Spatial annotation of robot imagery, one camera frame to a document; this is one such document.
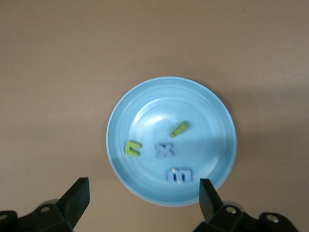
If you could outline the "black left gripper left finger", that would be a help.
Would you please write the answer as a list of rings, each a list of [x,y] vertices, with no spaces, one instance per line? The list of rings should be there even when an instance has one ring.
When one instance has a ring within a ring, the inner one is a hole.
[[[89,178],[81,177],[60,199],[45,201],[23,217],[0,211],[0,232],[73,232],[89,203]]]

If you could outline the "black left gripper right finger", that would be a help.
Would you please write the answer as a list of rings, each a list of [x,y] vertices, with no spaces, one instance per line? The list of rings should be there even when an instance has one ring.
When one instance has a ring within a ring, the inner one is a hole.
[[[199,206],[204,221],[194,232],[299,232],[281,214],[264,212],[256,219],[237,206],[223,203],[209,179],[200,179]]]

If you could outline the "blue foam letter m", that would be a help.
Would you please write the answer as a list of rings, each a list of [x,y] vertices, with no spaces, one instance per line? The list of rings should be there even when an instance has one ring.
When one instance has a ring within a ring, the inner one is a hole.
[[[188,168],[171,168],[167,172],[168,181],[173,184],[187,184],[192,182],[192,170]]]

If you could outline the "blue foam letter x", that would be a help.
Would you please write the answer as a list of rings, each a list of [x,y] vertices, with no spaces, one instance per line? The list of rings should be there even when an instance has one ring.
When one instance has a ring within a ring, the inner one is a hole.
[[[157,144],[155,146],[157,150],[157,158],[158,159],[164,159],[168,157],[173,157],[174,152],[173,152],[173,144],[168,143],[168,144]]]

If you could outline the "green foam letter c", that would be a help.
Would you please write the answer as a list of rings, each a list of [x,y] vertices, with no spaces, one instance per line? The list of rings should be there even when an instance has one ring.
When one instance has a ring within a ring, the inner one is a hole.
[[[135,141],[127,141],[125,145],[125,153],[128,156],[132,157],[138,157],[139,156],[139,149],[142,147],[142,145]]]

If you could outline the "green foam letter i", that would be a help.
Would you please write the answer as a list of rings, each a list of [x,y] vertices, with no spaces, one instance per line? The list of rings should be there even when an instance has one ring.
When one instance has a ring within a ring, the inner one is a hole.
[[[174,138],[183,133],[188,128],[188,122],[184,121],[178,125],[169,135]]]

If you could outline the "blue plate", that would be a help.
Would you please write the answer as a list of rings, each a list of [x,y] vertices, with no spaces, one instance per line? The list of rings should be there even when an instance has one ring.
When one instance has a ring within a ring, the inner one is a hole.
[[[182,122],[188,128],[172,138]],[[127,141],[142,145],[139,156],[125,153]],[[173,157],[157,158],[157,144],[173,144]],[[199,181],[219,188],[236,158],[237,136],[232,117],[208,88],[186,78],[159,77],[142,82],[115,106],[106,131],[110,164],[133,194],[153,204],[177,207],[199,199]],[[168,181],[171,168],[192,170],[192,182]]]

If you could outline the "brown table cover mat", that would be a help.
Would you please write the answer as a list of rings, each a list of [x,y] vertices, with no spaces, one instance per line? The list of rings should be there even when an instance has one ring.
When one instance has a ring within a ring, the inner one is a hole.
[[[223,200],[309,232],[309,0],[0,0],[0,211],[28,214],[88,177],[76,232],[191,232],[115,176],[106,127],[135,85],[181,76],[232,115]]]

